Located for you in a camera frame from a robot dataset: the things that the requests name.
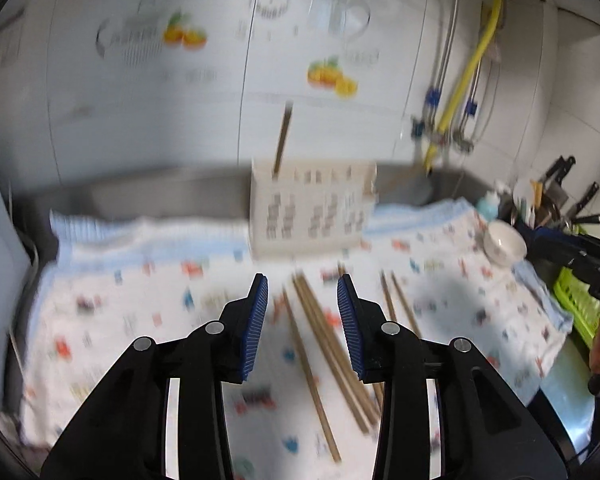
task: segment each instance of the yellow gas pipe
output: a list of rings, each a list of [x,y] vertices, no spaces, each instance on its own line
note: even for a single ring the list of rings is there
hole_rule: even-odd
[[[454,90],[453,95],[451,96],[450,101],[446,105],[445,111],[440,118],[440,122],[436,127],[436,132],[440,135],[445,135],[451,126],[451,121],[454,118],[454,114],[456,113],[456,109],[458,108],[462,97],[466,93],[466,89],[468,88],[472,77],[474,76],[475,68],[478,66],[478,63],[484,56],[484,53],[487,50],[487,47],[491,43],[493,39],[496,28],[498,27],[498,19],[500,18],[500,10],[502,9],[502,0],[493,0],[493,4],[491,5],[491,14],[489,16],[489,21],[484,28],[484,33],[480,38],[480,42],[478,43],[478,47],[475,49],[474,55],[469,60],[469,63],[464,69],[462,73],[462,77],[460,81],[456,85],[456,89]],[[427,154],[424,157],[424,169],[427,174],[431,171],[433,167],[433,161],[438,154],[438,146],[432,142],[429,145],[429,149],[427,150]]]

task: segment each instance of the soap bottle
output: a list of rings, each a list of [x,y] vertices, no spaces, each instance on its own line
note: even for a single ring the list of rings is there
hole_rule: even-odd
[[[498,193],[493,190],[487,191],[487,193],[478,200],[475,208],[487,222],[495,220],[498,217],[498,209],[500,208],[500,197]]]

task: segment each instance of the patterned cloth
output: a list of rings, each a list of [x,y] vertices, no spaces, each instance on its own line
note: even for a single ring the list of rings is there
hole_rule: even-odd
[[[93,265],[82,258],[76,272],[53,276],[37,304],[38,321],[27,354],[23,438],[51,446],[133,339],[149,335],[159,343],[187,336],[216,319],[227,301],[243,298],[254,273],[262,272],[269,279],[270,298],[254,370],[241,386],[223,385],[236,478],[371,478],[377,428],[365,436],[357,427],[289,279],[296,270],[305,273],[344,345],[335,292],[338,262],[352,275],[358,295],[379,303],[387,316],[379,272],[383,269],[388,277],[394,272],[425,339],[444,344],[456,336],[471,339],[528,403],[566,334],[551,324],[542,304],[516,282],[510,269],[489,263],[480,249],[484,223],[472,208],[437,205],[428,209],[424,223],[416,213],[378,215],[360,248],[321,258],[254,262],[242,242],[235,251],[224,246],[223,254],[190,259],[170,260],[157,251],[163,256],[160,261],[129,260],[117,268],[100,258]],[[329,454],[290,338],[280,298],[283,286],[343,457],[339,465]],[[390,288],[398,322],[409,327]],[[430,419],[435,478],[440,456],[433,394]],[[168,427],[175,421],[176,413],[169,412]],[[176,478],[174,438],[168,438],[166,453],[167,473]]]

